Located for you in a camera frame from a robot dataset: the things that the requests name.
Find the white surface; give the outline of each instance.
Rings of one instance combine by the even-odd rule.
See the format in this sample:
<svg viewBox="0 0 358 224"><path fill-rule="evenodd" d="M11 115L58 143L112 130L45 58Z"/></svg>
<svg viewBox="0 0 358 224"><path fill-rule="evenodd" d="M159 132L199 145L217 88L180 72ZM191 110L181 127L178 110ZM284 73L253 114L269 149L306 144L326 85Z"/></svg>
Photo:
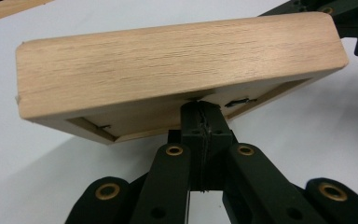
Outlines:
<svg viewBox="0 0 358 224"><path fill-rule="evenodd" d="M22 42L257 16L283 0L56 0L0 20L0 223L63 223L86 187L145 173L166 136L102 146L21 120L15 49ZM293 183L329 177L358 193L358 59L344 70L230 122ZM228 223L220 193L192 193L189 223Z"/></svg>

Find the wooden box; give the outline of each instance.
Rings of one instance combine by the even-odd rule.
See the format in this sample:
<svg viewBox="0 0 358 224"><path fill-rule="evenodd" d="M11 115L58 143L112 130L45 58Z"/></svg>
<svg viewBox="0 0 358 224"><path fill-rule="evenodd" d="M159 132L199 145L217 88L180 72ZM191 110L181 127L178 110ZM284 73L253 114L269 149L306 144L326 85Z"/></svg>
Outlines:
<svg viewBox="0 0 358 224"><path fill-rule="evenodd" d="M298 13L26 42L21 117L110 144L180 125L180 106L232 119L348 63L330 16ZM230 108L232 100L257 99Z"/></svg>

